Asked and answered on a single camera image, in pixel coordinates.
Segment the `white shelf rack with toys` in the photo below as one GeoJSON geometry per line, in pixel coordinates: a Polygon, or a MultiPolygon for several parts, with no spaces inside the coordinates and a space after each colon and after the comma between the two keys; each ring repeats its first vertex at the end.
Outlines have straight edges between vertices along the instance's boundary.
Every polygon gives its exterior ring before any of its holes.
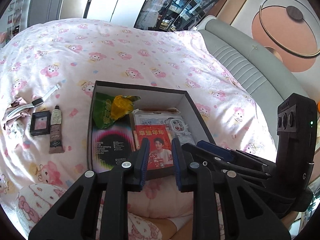
{"type": "Polygon", "coordinates": [[[7,44],[21,30],[21,22],[24,13],[24,0],[12,0],[4,13],[7,35],[5,43],[7,44]]]}

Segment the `grey padded headboard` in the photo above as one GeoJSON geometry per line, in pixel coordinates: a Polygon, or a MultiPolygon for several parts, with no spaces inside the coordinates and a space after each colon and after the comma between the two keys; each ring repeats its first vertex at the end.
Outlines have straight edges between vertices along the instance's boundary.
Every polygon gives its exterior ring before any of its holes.
{"type": "Polygon", "coordinates": [[[238,29],[207,16],[196,30],[202,34],[209,53],[259,105],[277,144],[278,106],[292,93],[306,96],[306,91],[271,52],[238,29]]]}

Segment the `white wardrobe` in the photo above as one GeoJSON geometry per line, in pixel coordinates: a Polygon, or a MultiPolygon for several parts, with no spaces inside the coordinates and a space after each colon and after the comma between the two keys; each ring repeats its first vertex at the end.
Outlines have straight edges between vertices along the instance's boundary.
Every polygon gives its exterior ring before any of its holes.
{"type": "Polygon", "coordinates": [[[145,0],[62,0],[60,19],[88,18],[133,27],[145,0]]]}

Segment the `black square frame case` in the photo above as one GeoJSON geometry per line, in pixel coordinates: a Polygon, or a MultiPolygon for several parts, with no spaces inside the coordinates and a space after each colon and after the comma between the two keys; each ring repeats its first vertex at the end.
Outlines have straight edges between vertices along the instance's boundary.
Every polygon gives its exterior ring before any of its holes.
{"type": "Polygon", "coordinates": [[[30,135],[39,136],[50,133],[50,111],[35,112],[31,116],[30,135]]]}

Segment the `pink patterned cloth garment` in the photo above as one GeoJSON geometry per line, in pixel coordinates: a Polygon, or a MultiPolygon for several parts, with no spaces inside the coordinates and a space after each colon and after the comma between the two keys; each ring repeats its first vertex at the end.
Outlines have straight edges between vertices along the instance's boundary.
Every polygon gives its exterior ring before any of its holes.
{"type": "Polygon", "coordinates": [[[27,103],[23,97],[16,97],[15,100],[5,110],[1,125],[4,129],[9,129],[12,124],[19,118],[30,116],[30,109],[33,108],[32,103],[27,103]]]}

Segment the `black pink product box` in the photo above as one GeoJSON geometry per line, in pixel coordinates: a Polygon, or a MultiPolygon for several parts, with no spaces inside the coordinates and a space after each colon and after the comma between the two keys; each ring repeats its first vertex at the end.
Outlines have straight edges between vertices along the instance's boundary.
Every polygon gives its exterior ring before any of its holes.
{"type": "Polygon", "coordinates": [[[92,127],[91,169],[97,173],[109,171],[125,162],[136,150],[131,126],[120,122],[107,129],[92,127]]]}

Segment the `white smart watch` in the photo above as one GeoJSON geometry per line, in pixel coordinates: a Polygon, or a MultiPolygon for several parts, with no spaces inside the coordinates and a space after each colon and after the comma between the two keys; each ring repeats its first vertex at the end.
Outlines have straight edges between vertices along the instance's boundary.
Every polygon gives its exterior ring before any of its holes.
{"type": "Polygon", "coordinates": [[[52,94],[61,88],[60,84],[57,83],[47,94],[43,97],[33,100],[31,103],[27,103],[21,106],[15,107],[13,110],[10,110],[8,114],[5,114],[4,120],[9,121],[14,118],[20,118],[23,112],[27,112],[32,108],[36,108],[42,105],[52,94]]]}

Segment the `hand cream tube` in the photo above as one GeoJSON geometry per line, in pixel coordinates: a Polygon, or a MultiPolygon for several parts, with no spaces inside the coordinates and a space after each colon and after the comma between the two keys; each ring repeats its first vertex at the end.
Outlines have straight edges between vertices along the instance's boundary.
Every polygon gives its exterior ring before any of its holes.
{"type": "Polygon", "coordinates": [[[62,145],[62,112],[56,105],[50,118],[50,146],[49,154],[64,153],[62,145]]]}

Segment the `black glass display cabinet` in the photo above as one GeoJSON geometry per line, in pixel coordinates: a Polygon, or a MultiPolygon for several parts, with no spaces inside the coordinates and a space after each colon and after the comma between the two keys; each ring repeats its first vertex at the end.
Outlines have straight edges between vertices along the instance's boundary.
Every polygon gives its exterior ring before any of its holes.
{"type": "Polygon", "coordinates": [[[219,0],[145,0],[134,27],[174,32],[190,30],[219,0]]]}

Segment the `grey door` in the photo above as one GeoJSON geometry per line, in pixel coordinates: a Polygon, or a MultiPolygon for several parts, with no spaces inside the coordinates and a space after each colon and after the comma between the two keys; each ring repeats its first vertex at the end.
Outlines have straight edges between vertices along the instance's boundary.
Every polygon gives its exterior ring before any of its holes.
{"type": "Polygon", "coordinates": [[[28,27],[58,20],[63,0],[30,0],[28,27]]]}

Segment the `red portrait card packet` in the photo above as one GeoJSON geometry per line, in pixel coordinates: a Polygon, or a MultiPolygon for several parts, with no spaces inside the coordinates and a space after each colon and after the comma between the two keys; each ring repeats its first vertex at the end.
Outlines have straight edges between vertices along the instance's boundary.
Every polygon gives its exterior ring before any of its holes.
{"type": "Polygon", "coordinates": [[[165,125],[136,125],[135,132],[139,145],[144,138],[149,140],[148,170],[173,166],[171,139],[165,125]]]}

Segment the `round pink wall decoration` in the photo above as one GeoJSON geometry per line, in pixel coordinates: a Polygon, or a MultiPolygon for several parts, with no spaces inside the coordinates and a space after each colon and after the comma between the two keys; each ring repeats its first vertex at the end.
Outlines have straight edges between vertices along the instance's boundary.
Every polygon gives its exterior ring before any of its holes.
{"type": "Polygon", "coordinates": [[[264,0],[251,26],[252,36],[291,72],[319,64],[319,20],[299,0],[264,0]]]}

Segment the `green yellow corn snack bag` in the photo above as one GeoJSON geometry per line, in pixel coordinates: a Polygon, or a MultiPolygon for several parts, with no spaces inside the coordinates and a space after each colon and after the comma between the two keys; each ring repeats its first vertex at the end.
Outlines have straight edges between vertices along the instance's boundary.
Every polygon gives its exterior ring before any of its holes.
{"type": "Polygon", "coordinates": [[[134,110],[134,103],[140,99],[140,96],[96,93],[92,114],[95,125],[99,129],[109,128],[118,119],[130,114],[134,110]]]}

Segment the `phone case in packaging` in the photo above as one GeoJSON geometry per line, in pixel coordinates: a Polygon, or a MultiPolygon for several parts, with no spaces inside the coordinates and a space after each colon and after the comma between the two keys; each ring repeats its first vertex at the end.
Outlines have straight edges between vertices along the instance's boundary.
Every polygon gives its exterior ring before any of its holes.
{"type": "Polygon", "coordinates": [[[179,112],[170,111],[143,111],[134,110],[133,118],[135,125],[159,126],[164,125],[170,140],[177,138],[180,144],[190,143],[195,145],[195,141],[188,125],[183,120],[179,112]]]}

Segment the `black cardboard storage box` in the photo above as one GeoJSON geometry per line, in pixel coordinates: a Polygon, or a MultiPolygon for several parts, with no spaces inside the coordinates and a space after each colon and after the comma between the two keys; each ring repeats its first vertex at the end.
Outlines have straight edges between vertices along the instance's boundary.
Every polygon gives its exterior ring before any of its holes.
{"type": "Polygon", "coordinates": [[[132,85],[107,81],[96,81],[93,89],[91,101],[88,136],[87,136],[87,165],[90,170],[97,173],[106,171],[107,168],[97,168],[93,158],[92,128],[94,100],[97,93],[109,96],[132,95],[139,96],[140,100],[134,103],[135,109],[143,111],[173,111],[177,109],[184,121],[189,125],[193,139],[215,143],[206,123],[201,117],[195,103],[185,90],[168,89],[161,87],[151,87],[143,85],[132,85]]]}

